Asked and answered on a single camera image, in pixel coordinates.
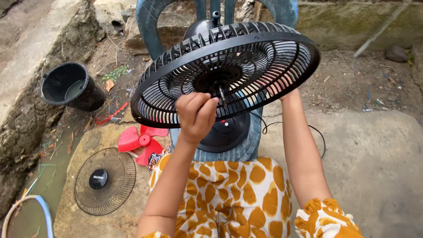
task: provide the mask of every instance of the red fan blade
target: red fan blade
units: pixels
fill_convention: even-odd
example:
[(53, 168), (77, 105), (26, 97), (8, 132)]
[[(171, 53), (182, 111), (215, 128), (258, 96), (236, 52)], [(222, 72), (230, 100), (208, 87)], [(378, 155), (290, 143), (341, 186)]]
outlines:
[(119, 137), (118, 151), (125, 152), (140, 147), (141, 145), (138, 142), (138, 137), (137, 128), (135, 126), (127, 128)]
[(137, 164), (148, 166), (148, 158), (152, 153), (161, 154), (163, 147), (153, 138), (150, 141), (150, 144), (146, 147), (144, 152), (137, 157)]
[(140, 134), (148, 134), (149, 136), (161, 136), (166, 137), (168, 135), (167, 129), (162, 128), (154, 128), (154, 127), (148, 127), (145, 125), (141, 125), (140, 127)]

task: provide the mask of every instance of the person's arm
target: person's arm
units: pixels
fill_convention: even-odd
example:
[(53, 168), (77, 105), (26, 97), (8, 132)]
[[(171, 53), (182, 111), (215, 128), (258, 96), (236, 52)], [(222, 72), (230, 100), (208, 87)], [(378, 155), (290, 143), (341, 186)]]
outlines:
[(301, 208), (314, 198), (331, 198), (314, 138), (308, 127), (298, 89), (282, 101), (283, 145), (289, 179)]
[(218, 101), (217, 98), (211, 99), (210, 94), (193, 93), (181, 96), (176, 102), (181, 132), (174, 153), (141, 215), (137, 238), (156, 231), (174, 236), (192, 158), (198, 143), (210, 132), (215, 122)]

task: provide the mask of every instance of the fan base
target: fan base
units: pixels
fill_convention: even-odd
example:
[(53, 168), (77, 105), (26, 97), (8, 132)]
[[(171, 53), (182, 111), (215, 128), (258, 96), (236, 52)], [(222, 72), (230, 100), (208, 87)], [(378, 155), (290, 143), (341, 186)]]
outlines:
[(249, 129), (249, 113), (216, 122), (198, 148), (212, 153), (231, 150), (247, 137)]

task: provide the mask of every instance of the black plastic fan grille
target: black plastic fan grille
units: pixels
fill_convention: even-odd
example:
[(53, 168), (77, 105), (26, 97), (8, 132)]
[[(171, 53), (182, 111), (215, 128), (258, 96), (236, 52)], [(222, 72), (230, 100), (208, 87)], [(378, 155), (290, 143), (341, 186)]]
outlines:
[[(98, 169), (107, 171), (104, 187), (92, 189), (88, 183), (92, 173)], [(74, 199), (84, 212), (101, 216), (118, 209), (129, 197), (135, 184), (135, 164), (127, 153), (116, 148), (98, 151), (88, 158), (78, 171)]]
[(175, 101), (183, 94), (224, 90), (217, 120), (240, 115), (289, 93), (316, 69), (319, 52), (292, 28), (271, 22), (235, 23), (189, 38), (158, 57), (141, 76), (134, 118), (147, 126), (179, 127)]

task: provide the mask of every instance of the red plastic strip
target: red plastic strip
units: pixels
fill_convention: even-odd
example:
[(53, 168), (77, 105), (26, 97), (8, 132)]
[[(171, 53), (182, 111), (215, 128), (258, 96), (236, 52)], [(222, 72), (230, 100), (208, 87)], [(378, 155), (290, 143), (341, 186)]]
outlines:
[(129, 103), (128, 102), (126, 102), (121, 108), (119, 108), (117, 111), (115, 111), (115, 113), (113, 113), (112, 115), (110, 115), (110, 117), (107, 117), (107, 119), (105, 119), (105, 120), (103, 120), (103, 121), (99, 121), (100, 119), (102, 119), (102, 118), (105, 118), (105, 116), (104, 117), (101, 117), (101, 118), (98, 118), (98, 119), (95, 119), (94, 120), (94, 122), (95, 122), (95, 124), (96, 125), (99, 125), (99, 124), (104, 124), (104, 123), (106, 123), (106, 122), (108, 122), (108, 121), (110, 121), (110, 119), (112, 118), (112, 117), (114, 117), (114, 116), (116, 116), (117, 114), (118, 114), (118, 112), (120, 112), (121, 110), (123, 110), (127, 105), (128, 105)]

